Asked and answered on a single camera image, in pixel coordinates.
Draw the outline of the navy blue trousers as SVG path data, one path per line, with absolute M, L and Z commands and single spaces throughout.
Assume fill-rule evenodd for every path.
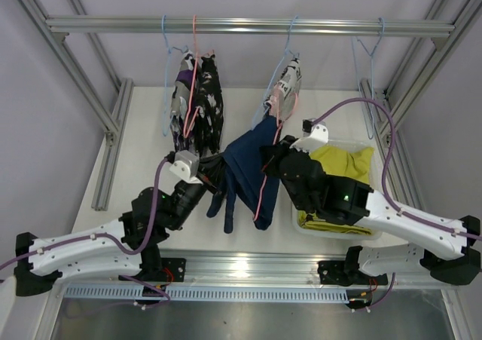
M 216 216 L 224 204 L 224 233 L 233 232 L 236 200 L 241 200 L 252 212 L 256 229 L 264 231 L 270 227 L 279 180 L 263 173 L 260 148 L 272 145 L 277 134 L 276 118 L 267 116 L 254 129 L 230 143 L 222 153 L 221 181 L 206 215 L 209 218 Z

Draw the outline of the yellow-green trousers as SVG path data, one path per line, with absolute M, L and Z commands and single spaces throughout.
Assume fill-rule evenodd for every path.
M 373 154 L 374 149 L 372 147 L 364 147 L 357 152 L 349 152 L 336 146 L 324 145 L 312 152 L 310 157 L 318 161 L 329 175 L 344 176 L 369 185 Z M 363 227 L 331 224 L 316 216 L 309 216 L 304 211 L 298 212 L 297 225 L 310 232 L 368 236 L 374 234 L 371 230 Z

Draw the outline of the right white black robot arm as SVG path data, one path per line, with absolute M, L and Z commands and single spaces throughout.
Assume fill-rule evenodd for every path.
M 320 262 L 322 282 L 351 286 L 389 274 L 426 271 L 442 283 L 469 285 L 481 270 L 473 247 L 480 221 L 473 216 L 444 219 L 392 201 L 369 185 L 327 174 L 286 136 L 261 147 L 262 170 L 284 185 L 297 210 L 336 225 L 357 225 L 405 240 L 390 247 L 352 246 L 345 259 Z

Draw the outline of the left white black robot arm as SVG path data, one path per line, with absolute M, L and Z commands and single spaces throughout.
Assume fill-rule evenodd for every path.
M 221 155 L 190 162 L 184 152 L 171 152 L 157 167 L 154 184 L 119 218 L 62 237 L 18 234 L 16 296 L 47 293 L 74 279 L 183 282 L 185 259 L 162 256 L 158 245 L 182 229 L 205 193 L 218 191 L 224 167 Z

